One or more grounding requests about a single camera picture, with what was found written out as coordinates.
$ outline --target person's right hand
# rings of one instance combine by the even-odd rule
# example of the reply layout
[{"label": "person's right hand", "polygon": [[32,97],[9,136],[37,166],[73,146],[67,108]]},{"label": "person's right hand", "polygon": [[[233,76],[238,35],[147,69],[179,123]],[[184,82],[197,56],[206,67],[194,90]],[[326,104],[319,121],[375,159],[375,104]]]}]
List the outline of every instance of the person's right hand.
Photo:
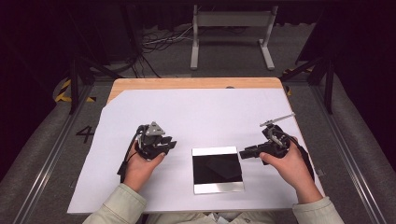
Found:
[{"label": "person's right hand", "polygon": [[296,189],[299,203],[313,203],[323,198],[306,168],[300,150],[292,141],[284,158],[279,159],[264,152],[260,158],[273,165],[282,178]]},{"label": "person's right hand", "polygon": [[124,184],[134,191],[138,192],[145,185],[145,183],[151,177],[152,172],[155,167],[157,167],[165,157],[165,153],[161,153],[152,161],[147,161],[143,159],[138,153],[136,153],[137,141],[134,141],[128,158],[128,166],[126,169]]}]

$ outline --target cable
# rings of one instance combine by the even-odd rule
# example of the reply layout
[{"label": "cable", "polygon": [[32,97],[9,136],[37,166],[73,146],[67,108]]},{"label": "cable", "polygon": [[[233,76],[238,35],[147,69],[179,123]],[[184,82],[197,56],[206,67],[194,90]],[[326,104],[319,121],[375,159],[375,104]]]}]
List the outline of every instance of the cable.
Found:
[{"label": "cable", "polygon": [[136,137],[137,137],[138,134],[139,134],[139,132],[136,132],[136,134],[135,134],[134,137],[132,138],[132,141],[131,141],[131,143],[130,143],[129,146],[128,146],[128,150],[126,151],[126,154],[125,154],[125,157],[124,157],[124,161],[128,161],[128,160],[129,160],[129,159],[128,159],[129,152],[131,151],[132,145],[134,144],[134,140],[136,139]]},{"label": "cable", "polygon": [[295,140],[295,138],[293,138],[292,136],[288,135],[287,133],[278,131],[278,130],[273,130],[274,133],[281,133],[283,135],[285,135],[291,142],[293,142],[297,147],[300,147],[300,145],[298,144],[297,140]]},{"label": "cable", "polygon": [[152,34],[148,34],[148,41],[147,42],[144,42],[144,43],[142,43],[143,45],[145,45],[145,43],[148,43],[148,42],[152,42],[152,41],[156,41],[156,40],[165,40],[165,39],[168,39],[168,38],[170,38],[170,37],[172,37],[172,36],[174,36],[174,35],[176,35],[176,33],[175,32],[169,32],[169,31],[167,31],[165,34],[163,34],[161,37],[158,37],[157,35],[155,35],[157,38],[150,38],[149,36],[150,35],[155,35],[155,33],[152,33]]},{"label": "cable", "polygon": [[143,64],[142,64],[142,57],[139,57],[139,63],[140,63],[140,66],[142,67],[142,76],[143,77],[146,77],[145,76],[145,66],[143,66]]},{"label": "cable", "polygon": [[129,160],[132,158],[132,156],[134,156],[134,154],[136,154],[137,152],[134,152],[127,160],[127,162],[129,162]]},{"label": "cable", "polygon": [[143,45],[150,45],[150,44],[163,42],[163,41],[175,41],[175,40],[178,40],[180,38],[187,38],[187,37],[183,37],[183,35],[186,34],[191,28],[192,28],[192,26],[189,27],[189,29],[185,30],[183,33],[181,33],[181,35],[179,35],[178,37],[170,36],[170,37],[167,37],[167,38],[162,38],[162,39],[157,39],[157,40],[153,40],[153,41],[150,41],[150,42],[145,42],[145,43],[143,43]]},{"label": "cable", "polygon": [[136,71],[136,68],[134,67],[134,65],[133,65],[131,68],[132,68],[132,71],[134,71],[134,76],[135,76],[136,78],[139,78],[139,76],[138,76],[138,74],[137,74],[137,71]]},{"label": "cable", "polygon": [[148,64],[148,67],[151,69],[151,71],[155,74],[155,76],[160,77],[155,71],[154,69],[151,67],[151,64],[149,63],[149,61],[141,54],[140,57],[143,58],[143,60]]}]

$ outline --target sleeve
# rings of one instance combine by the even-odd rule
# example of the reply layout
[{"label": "sleeve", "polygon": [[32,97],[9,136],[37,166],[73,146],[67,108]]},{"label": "sleeve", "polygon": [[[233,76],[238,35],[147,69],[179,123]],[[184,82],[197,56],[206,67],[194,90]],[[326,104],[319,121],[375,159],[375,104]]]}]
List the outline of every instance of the sleeve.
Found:
[{"label": "sleeve", "polygon": [[131,223],[135,224],[146,208],[146,200],[124,184],[120,184],[103,203],[92,213],[86,223]]},{"label": "sleeve", "polygon": [[324,197],[314,203],[295,204],[293,206],[293,213],[300,224],[344,223],[329,197]]}]

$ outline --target handheld controller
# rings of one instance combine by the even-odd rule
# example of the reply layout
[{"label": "handheld controller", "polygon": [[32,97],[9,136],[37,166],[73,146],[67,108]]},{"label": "handheld controller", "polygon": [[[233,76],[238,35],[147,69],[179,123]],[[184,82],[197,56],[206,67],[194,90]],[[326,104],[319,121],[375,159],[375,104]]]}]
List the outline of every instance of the handheld controller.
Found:
[{"label": "handheld controller", "polygon": [[145,160],[153,160],[161,153],[168,154],[169,150],[174,148],[176,141],[172,142],[171,136],[163,137],[165,131],[155,121],[152,121],[150,125],[140,125],[128,150],[125,154],[124,160],[120,166],[117,175],[120,175],[120,182],[122,183],[125,179],[126,167],[129,159],[134,155],[129,156],[129,152],[132,149],[134,140],[137,137],[137,144],[135,145],[136,153],[139,154]]},{"label": "handheld controller", "polygon": [[262,134],[264,134],[265,138],[268,141],[265,142],[264,144],[260,144],[257,146],[246,147],[245,150],[239,152],[239,155],[241,156],[242,160],[248,158],[258,158],[260,157],[260,153],[262,152],[268,153],[277,158],[283,158],[288,153],[290,147],[290,141],[292,141],[300,150],[304,163],[308,168],[309,174],[311,174],[312,179],[315,180],[314,170],[312,168],[311,161],[309,160],[308,153],[305,151],[305,149],[302,146],[298,144],[298,142],[293,137],[284,133],[279,126],[274,124],[279,120],[286,119],[292,116],[295,116],[295,114],[292,113],[291,115],[279,119],[269,120],[264,124],[261,124],[260,127],[267,126],[262,131]]}]

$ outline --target black cable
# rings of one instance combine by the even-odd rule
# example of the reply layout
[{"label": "black cable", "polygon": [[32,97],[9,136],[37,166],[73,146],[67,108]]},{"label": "black cable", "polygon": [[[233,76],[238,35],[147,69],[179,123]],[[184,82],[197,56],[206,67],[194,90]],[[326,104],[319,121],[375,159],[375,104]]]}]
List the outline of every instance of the black cable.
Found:
[{"label": "black cable", "polygon": [[148,64],[148,67],[151,69],[151,71],[155,74],[155,76],[160,77],[155,71],[154,69],[151,67],[151,64],[149,63],[149,61],[141,54],[140,57],[143,58],[143,60]]},{"label": "black cable", "polygon": [[134,156],[134,154],[136,154],[136,153],[137,153],[137,151],[134,152],[134,153],[128,158],[127,162],[129,162],[129,160],[132,158],[132,156]]},{"label": "black cable", "polygon": [[140,63],[140,66],[142,67],[142,76],[146,77],[145,76],[145,66],[142,64],[142,57],[139,57],[139,63]]},{"label": "black cable", "polygon": [[135,134],[134,137],[132,138],[132,141],[131,141],[131,143],[130,143],[129,146],[128,146],[128,150],[126,150],[126,154],[125,154],[125,157],[124,157],[124,161],[127,161],[127,162],[128,162],[128,155],[129,155],[129,152],[131,151],[132,145],[134,144],[134,140],[136,139],[136,137],[137,137],[138,134],[139,134],[139,132],[136,132],[136,134]]},{"label": "black cable", "polygon": [[84,35],[83,35],[83,34],[81,33],[81,31],[78,29],[78,26],[77,26],[77,24],[76,24],[76,22],[75,22],[75,20],[74,20],[74,18],[73,18],[73,16],[72,16],[72,14],[70,13],[70,11],[69,11],[68,8],[66,9],[66,12],[67,12],[67,15],[68,15],[69,19],[70,19],[71,22],[73,23],[74,28],[76,29],[76,31],[77,31],[79,37],[82,39],[82,41],[83,41],[84,44],[86,45],[86,47],[87,47],[87,49],[88,49],[88,52],[91,54],[91,56],[93,57],[93,59],[97,61],[97,59],[95,58],[95,55],[94,55],[93,52],[92,52],[92,49],[90,48],[90,45],[88,44],[88,41],[84,38]]},{"label": "black cable", "polygon": [[169,34],[167,32],[163,37],[158,38],[157,40],[152,40],[152,41],[147,41],[146,43],[142,44],[143,49],[149,49],[149,51],[144,51],[143,53],[151,53],[154,50],[165,50],[169,48],[171,45],[181,42],[186,39],[186,37],[181,36],[185,34],[185,36],[189,36],[191,34],[191,28],[187,31],[179,31],[179,32],[173,32],[171,35],[166,36]]},{"label": "black cable", "polygon": [[147,45],[147,44],[154,44],[154,43],[150,43],[150,42],[160,43],[160,42],[166,41],[166,40],[168,40],[169,38],[172,38],[172,37],[175,36],[175,32],[173,32],[171,35],[167,36],[169,33],[170,33],[170,32],[166,32],[166,33],[163,34],[163,36],[161,36],[161,37],[158,37],[158,36],[156,35],[157,38],[156,38],[156,39],[152,39],[152,40],[151,40],[150,37],[148,37],[148,38],[149,38],[149,41],[143,42],[142,45],[144,46],[144,45]]},{"label": "black cable", "polygon": [[134,65],[133,65],[131,68],[132,68],[132,71],[134,71],[134,76],[135,76],[136,78],[139,78],[139,76],[138,76],[138,74],[137,74],[137,71],[136,71],[136,68],[134,67]]},{"label": "black cable", "polygon": [[284,133],[284,132],[281,132],[281,131],[278,131],[278,130],[273,130],[273,133],[281,133],[281,134],[285,135],[297,147],[300,147],[300,144],[298,144],[297,140],[295,140],[295,138],[293,138],[292,136],[288,135],[287,133]]},{"label": "black cable", "polygon": [[157,39],[159,39],[159,37],[157,35],[155,35],[154,33],[143,35],[143,41],[145,41],[144,43],[148,43],[150,41],[155,41]]}]

